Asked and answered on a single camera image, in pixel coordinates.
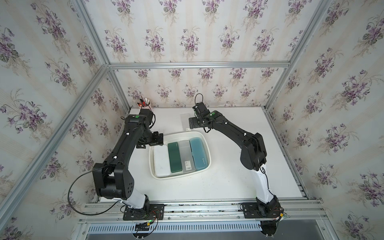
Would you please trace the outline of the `dark green pencil case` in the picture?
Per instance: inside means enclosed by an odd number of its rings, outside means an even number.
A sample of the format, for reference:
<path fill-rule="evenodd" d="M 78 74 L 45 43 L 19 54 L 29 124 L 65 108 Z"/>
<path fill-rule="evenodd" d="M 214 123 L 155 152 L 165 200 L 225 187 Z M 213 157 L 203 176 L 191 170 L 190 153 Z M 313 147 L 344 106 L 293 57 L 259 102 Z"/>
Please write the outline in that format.
<path fill-rule="evenodd" d="M 171 173 L 178 173 L 183 170 L 179 144 L 177 142 L 168 144 L 169 161 Z"/>

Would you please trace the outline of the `white pencil case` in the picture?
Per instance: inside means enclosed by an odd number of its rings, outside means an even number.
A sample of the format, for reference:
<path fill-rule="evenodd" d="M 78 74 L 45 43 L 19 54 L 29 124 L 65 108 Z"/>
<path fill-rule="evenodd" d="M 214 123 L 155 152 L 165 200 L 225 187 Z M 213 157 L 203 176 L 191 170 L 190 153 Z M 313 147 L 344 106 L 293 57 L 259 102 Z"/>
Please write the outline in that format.
<path fill-rule="evenodd" d="M 153 150 L 154 172 L 157 178 L 165 178 L 171 175 L 168 146 L 155 146 Z"/>

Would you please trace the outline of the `light blue pencil case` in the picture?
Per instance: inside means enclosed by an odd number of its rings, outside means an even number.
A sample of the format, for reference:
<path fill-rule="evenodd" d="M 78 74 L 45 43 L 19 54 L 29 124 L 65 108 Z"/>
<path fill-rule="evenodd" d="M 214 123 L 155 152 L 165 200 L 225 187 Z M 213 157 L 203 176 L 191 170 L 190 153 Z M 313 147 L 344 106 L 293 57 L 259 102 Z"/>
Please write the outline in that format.
<path fill-rule="evenodd" d="M 200 171 L 207 168 L 208 158 L 202 140 L 200 138 L 192 138 L 190 139 L 190 146 L 196 170 Z"/>

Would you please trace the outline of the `clear plastic box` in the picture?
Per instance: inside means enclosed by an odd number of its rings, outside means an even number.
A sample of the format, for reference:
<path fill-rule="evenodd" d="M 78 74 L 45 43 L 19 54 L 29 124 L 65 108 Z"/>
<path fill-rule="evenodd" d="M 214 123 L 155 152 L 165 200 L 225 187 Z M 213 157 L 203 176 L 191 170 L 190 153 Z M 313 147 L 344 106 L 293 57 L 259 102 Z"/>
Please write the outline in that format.
<path fill-rule="evenodd" d="M 183 140 L 178 142 L 178 145 L 179 145 L 183 173 L 186 174 L 190 172 L 195 172 L 196 168 L 195 168 L 195 163 L 192 155 L 190 141 Z"/>

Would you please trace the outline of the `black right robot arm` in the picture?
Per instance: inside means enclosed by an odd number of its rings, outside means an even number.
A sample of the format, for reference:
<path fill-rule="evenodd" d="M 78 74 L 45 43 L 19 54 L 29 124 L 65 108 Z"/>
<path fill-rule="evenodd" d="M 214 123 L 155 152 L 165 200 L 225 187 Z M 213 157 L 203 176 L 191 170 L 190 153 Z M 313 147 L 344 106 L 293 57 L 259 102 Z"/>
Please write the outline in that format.
<path fill-rule="evenodd" d="M 250 170 L 256 187 L 256 206 L 250 209 L 262 218 L 271 218 L 279 221 L 284 210 L 278 197 L 272 193 L 265 165 L 267 163 L 267 151 L 261 134 L 252 134 L 230 122 L 222 113 L 209 111 L 204 105 L 193 107 L 195 116 L 189 118 L 191 129 L 208 128 L 216 130 L 241 149 L 240 161 Z"/>

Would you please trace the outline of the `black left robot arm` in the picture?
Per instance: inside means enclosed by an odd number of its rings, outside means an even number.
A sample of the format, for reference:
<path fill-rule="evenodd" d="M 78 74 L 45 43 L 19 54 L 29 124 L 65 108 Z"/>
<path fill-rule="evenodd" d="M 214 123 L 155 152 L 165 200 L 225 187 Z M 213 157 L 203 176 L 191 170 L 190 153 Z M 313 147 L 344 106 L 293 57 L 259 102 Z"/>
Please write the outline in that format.
<path fill-rule="evenodd" d="M 155 121 L 155 114 L 149 109 L 125 118 L 115 147 L 102 163 L 95 164 L 92 169 L 98 197 L 116 199 L 134 210 L 150 211 L 149 197 L 135 189 L 129 162 L 135 149 L 164 144 L 164 134 L 152 131 Z"/>

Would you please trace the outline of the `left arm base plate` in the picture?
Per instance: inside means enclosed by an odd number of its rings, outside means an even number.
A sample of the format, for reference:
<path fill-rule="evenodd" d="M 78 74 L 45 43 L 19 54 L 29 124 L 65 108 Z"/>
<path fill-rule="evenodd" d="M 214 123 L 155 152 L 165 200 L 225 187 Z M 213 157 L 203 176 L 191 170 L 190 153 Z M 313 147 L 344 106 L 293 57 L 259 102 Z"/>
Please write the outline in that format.
<path fill-rule="evenodd" d="M 164 204 L 150 204 L 146 209 L 132 209 L 126 207 L 124 210 L 124 221 L 135 220 L 163 220 L 165 205 Z"/>

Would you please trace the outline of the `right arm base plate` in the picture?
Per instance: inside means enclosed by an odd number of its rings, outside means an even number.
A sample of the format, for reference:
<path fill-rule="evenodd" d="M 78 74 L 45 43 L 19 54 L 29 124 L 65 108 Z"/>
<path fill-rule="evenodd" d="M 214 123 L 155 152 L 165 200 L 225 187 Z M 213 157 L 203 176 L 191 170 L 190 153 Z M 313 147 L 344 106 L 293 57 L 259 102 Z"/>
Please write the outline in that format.
<path fill-rule="evenodd" d="M 267 204 L 263 202 L 241 203 L 240 209 L 246 219 L 279 219 L 284 215 L 284 209 L 275 200 Z"/>

